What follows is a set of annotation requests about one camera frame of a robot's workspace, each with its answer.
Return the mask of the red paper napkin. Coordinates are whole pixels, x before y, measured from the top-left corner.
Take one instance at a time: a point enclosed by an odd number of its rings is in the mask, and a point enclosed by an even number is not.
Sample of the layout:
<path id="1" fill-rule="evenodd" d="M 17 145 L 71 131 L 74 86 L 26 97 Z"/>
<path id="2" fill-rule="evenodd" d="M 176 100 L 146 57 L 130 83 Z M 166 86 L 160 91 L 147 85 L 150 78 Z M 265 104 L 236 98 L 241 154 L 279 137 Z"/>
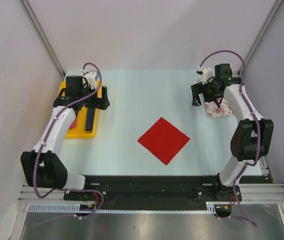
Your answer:
<path id="1" fill-rule="evenodd" d="M 189 140 L 188 136 L 161 117 L 137 141 L 167 166 Z"/>

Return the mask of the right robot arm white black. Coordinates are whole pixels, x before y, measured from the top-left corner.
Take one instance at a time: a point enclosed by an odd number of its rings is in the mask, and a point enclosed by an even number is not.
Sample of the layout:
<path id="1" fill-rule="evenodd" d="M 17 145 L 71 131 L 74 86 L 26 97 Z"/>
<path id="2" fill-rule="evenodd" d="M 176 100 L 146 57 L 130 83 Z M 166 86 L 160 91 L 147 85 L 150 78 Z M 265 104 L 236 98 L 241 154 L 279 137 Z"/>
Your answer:
<path id="1" fill-rule="evenodd" d="M 191 85 L 192 105 L 219 104 L 226 100 L 238 122 L 230 143 L 231 158 L 209 188 L 209 199 L 225 202 L 240 195 L 238 184 L 249 167 L 254 167 L 268 154 L 274 123 L 265 119 L 249 99 L 243 79 L 233 76 L 230 64 L 219 64 L 214 69 L 199 67 L 199 80 Z"/>

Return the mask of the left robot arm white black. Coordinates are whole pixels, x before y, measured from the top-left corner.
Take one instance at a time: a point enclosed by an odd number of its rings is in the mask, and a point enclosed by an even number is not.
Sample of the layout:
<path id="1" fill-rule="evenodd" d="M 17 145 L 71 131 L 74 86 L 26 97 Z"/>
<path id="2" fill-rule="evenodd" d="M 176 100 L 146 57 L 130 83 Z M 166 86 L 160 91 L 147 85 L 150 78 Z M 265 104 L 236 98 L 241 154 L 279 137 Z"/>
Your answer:
<path id="1" fill-rule="evenodd" d="M 85 183 L 85 176 L 69 173 L 59 155 L 65 139 L 95 136 L 98 112 L 110 106 L 107 87 L 99 86 L 98 77 L 98 72 L 86 71 L 68 75 L 61 83 L 40 140 L 20 157 L 28 186 L 75 190 L 82 200 L 91 197 L 92 187 Z"/>

